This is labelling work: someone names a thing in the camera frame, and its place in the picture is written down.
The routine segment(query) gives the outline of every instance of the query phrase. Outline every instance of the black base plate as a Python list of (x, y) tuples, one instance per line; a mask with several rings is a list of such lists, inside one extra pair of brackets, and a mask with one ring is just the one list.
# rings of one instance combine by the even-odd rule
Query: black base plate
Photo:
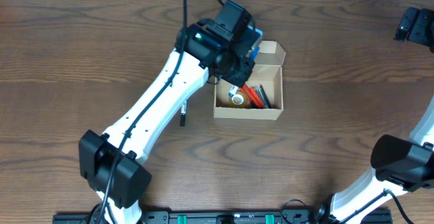
[[(292, 223), (304, 223), (311, 213), (310, 208), (293, 208), (283, 211)], [(90, 223), (94, 224), (99, 212), (95, 212)], [(266, 221), (265, 215), (272, 214), (274, 223), (270, 219)], [(179, 223), (178, 217), (185, 216), (186, 223)], [(229, 211), (229, 212), (174, 212), (151, 211), (144, 212), (140, 224), (221, 224), (227, 217), (233, 218), (235, 224), (282, 224), (282, 218), (278, 210), (274, 211)], [(57, 214), (53, 216), (53, 224), (84, 224), (87, 221), (86, 214)], [(361, 224), (392, 224), (390, 210), (377, 209), (367, 215)]]

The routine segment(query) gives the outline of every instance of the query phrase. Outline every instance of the box flap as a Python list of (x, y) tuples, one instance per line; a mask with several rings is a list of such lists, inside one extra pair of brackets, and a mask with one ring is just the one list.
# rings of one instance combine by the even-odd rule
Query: box flap
[(255, 63), (281, 66), (285, 56), (286, 52), (276, 41), (262, 41), (259, 44), (259, 53), (255, 57)]
[(281, 109), (233, 109), (233, 108), (214, 108), (214, 118), (229, 119), (274, 119), (279, 118), (283, 110)]

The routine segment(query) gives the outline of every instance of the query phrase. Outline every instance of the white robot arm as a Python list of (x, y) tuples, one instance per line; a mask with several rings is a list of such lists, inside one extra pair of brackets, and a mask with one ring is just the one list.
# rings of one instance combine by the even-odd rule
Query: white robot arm
[(151, 180), (141, 165), (174, 114), (209, 76), (237, 87), (249, 78), (254, 60), (248, 52), (262, 41), (262, 32), (248, 26), (251, 20), (245, 9), (228, 0), (215, 20), (184, 27), (163, 70), (137, 103), (102, 136), (89, 130), (81, 138), (81, 176), (103, 199), (107, 222), (132, 224), (140, 219), (138, 198)]
[[(434, 97), (431, 100), (422, 119), (419, 121), (415, 129), (411, 131), (408, 141), (414, 143), (415, 145), (419, 145), (420, 147), (423, 147), (426, 142), (434, 142)], [(393, 151), (393, 145), (391, 146), (392, 147), (390, 147), (389, 151), (390, 154), (395, 153)], [(420, 147), (414, 147), (413, 150), (420, 150), (420, 154), (427, 153), (428, 150), (422, 150)], [(356, 210), (361, 210), (361, 208), (369, 201), (381, 195), (385, 189), (392, 191), (396, 196), (407, 193), (406, 188), (398, 182), (393, 183), (391, 181), (379, 181), (377, 179), (376, 172), (376, 169), (370, 167), (350, 187), (344, 191), (334, 194), (330, 204), (330, 214), (335, 217), (337, 221), (344, 221)], [(367, 214), (391, 198), (392, 197), (390, 195), (379, 198), (365, 210), (349, 219), (347, 223), (359, 224)]]
[[(103, 134), (108, 134), (110, 137), (107, 141), (119, 147), (122, 141), (124, 132), (131, 125), (131, 122), (138, 114), (146, 107), (152, 98), (158, 93), (168, 77), (173, 73), (176, 63), (178, 62), (179, 53), (173, 51), (169, 55), (169, 59), (165, 64), (159, 76), (148, 88), (148, 90), (139, 98), (136, 104), (112, 126), (109, 126)], [(202, 69), (199, 66), (199, 60), (190, 54), (184, 52), (182, 63), (179, 66), (178, 74), (173, 79), (172, 85), (167, 87), (163, 94), (155, 101), (154, 105), (143, 115), (133, 129), (131, 136), (127, 139), (122, 152), (127, 154), (133, 151), (136, 156), (136, 161), (141, 165), (149, 156), (155, 141), (167, 126), (167, 123), (173, 118), (174, 114), (179, 110), (181, 104), (188, 99), (194, 92), (201, 88), (208, 80), (208, 68)], [(103, 199), (104, 193), (98, 191), (97, 194)], [(113, 213), (114, 220), (117, 223), (137, 223), (142, 216), (142, 212), (136, 201), (129, 208), (116, 207), (112, 199), (108, 199), (109, 208)], [(108, 211), (105, 212), (105, 219), (112, 223)]]

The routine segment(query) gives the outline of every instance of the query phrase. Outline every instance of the cardboard box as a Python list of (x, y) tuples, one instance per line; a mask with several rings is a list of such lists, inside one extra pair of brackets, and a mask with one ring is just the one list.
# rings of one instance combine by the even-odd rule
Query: cardboard box
[(232, 85), (222, 80), (214, 87), (214, 118), (276, 120), (283, 112), (282, 64), (286, 53), (276, 41), (262, 41), (259, 47), (246, 85), (250, 88), (262, 84), (272, 109), (253, 109), (250, 105), (246, 109), (230, 108), (228, 94)]

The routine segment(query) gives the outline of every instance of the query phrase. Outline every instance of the brown table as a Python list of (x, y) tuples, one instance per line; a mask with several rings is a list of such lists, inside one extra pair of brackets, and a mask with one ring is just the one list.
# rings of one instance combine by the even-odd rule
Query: brown table
[[(213, 87), (194, 94), (144, 167), (142, 203), (172, 210), (315, 204), (370, 165), (383, 134), (405, 138), (434, 91), (428, 48), (393, 41), (407, 7), (434, 0), (235, 0), (285, 60), (276, 122), (213, 119)], [(215, 0), (189, 0), (189, 22)], [(102, 132), (151, 84), (174, 47), (181, 0), (0, 0), (0, 223), (49, 223), (100, 200), (79, 175), (77, 142)], [(434, 221), (434, 191), (400, 198)], [(395, 204), (387, 204), (403, 223)]]

